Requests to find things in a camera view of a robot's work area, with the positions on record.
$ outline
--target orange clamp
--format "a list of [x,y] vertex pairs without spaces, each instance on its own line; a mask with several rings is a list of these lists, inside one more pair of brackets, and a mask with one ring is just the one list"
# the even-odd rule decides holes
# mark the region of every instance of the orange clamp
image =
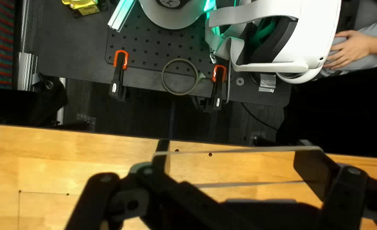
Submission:
[[219,69],[222,69],[222,80],[226,80],[226,72],[228,72],[228,67],[225,65],[220,65],[220,64],[216,64],[213,65],[213,71],[212,71],[212,81],[215,83],[216,81],[216,75],[217,75],[217,70]]
[[116,67],[116,61],[119,60],[119,55],[120,53],[124,55],[123,70],[125,70],[128,67],[128,52],[125,49],[118,49],[118,51],[115,51],[113,66]]

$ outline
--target cable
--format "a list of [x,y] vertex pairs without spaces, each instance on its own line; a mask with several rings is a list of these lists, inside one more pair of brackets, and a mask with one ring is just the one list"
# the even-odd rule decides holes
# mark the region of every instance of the cable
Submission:
[[230,101],[230,79],[231,79],[231,61],[229,61],[229,66],[228,66],[228,85],[226,85],[226,101],[225,103],[229,103]]
[[169,127],[169,139],[174,139],[174,122],[175,122],[175,101],[171,99],[171,111],[170,111],[170,127]]
[[277,130],[277,127],[275,127],[275,126],[272,126],[272,125],[270,125],[270,124],[267,124],[267,122],[265,122],[263,120],[261,120],[261,118],[258,118],[254,113],[252,113],[252,111],[242,102],[242,106],[243,106],[243,108],[254,118],[254,120],[257,120],[258,122],[261,122],[262,125],[265,125],[265,126],[267,126],[267,127],[271,127],[271,129],[274,129],[274,130]]
[[[164,75],[165,75],[165,71],[166,71],[166,69],[167,69],[171,64],[174,64],[174,62],[185,62],[185,64],[188,64],[188,65],[192,67],[193,72],[196,74],[196,75],[194,75],[196,81],[192,84],[190,88],[188,88],[188,89],[184,90],[184,92],[176,92],[176,90],[171,89],[171,88],[166,84],[166,81],[165,81],[165,76],[164,76]],[[162,71],[161,71],[161,83],[162,83],[162,87],[165,88],[165,90],[167,90],[169,93],[175,94],[175,95],[185,95],[185,94],[192,93],[192,92],[196,89],[196,87],[197,87],[197,84],[199,83],[201,79],[202,79],[202,72],[199,72],[199,71],[197,70],[196,65],[194,65],[193,62],[190,62],[189,60],[187,60],[187,58],[173,58],[173,60],[170,60],[167,64],[164,65]]]

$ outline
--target wooden board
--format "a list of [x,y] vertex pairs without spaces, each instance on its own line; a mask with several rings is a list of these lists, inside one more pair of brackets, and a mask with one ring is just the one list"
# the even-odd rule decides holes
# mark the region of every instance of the wooden board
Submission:
[[[156,144],[157,139],[0,125],[0,228],[63,228],[90,176],[125,176],[132,164],[151,161]],[[293,170],[294,152],[244,149],[171,141],[169,173],[217,200],[291,198],[321,205]],[[377,177],[377,158],[330,156]],[[136,218],[124,228],[147,227]],[[364,221],[363,228],[375,225]]]

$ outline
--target wood grain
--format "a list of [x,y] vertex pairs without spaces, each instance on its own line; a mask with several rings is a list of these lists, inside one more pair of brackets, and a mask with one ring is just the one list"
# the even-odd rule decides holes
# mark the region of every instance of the wood grain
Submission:
[[[157,139],[0,125],[0,228],[63,228],[90,176],[114,171],[124,177],[132,164],[151,161],[156,144]],[[244,149],[171,141],[169,173],[217,200],[291,198],[321,205],[293,170],[294,152]],[[377,158],[330,156],[377,177]],[[124,228],[147,227],[136,218]],[[363,221],[363,228],[375,225]]]

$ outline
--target green light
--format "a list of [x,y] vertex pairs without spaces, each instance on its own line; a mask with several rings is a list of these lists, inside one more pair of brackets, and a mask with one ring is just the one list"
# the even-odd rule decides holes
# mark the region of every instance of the green light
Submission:
[[210,11],[216,7],[216,0],[206,0],[203,11]]
[[215,34],[221,34],[221,29],[220,29],[219,26],[213,26],[213,28],[212,28],[212,32],[213,32]]
[[136,1],[137,0],[120,0],[109,20],[109,25],[120,30],[134,7]]

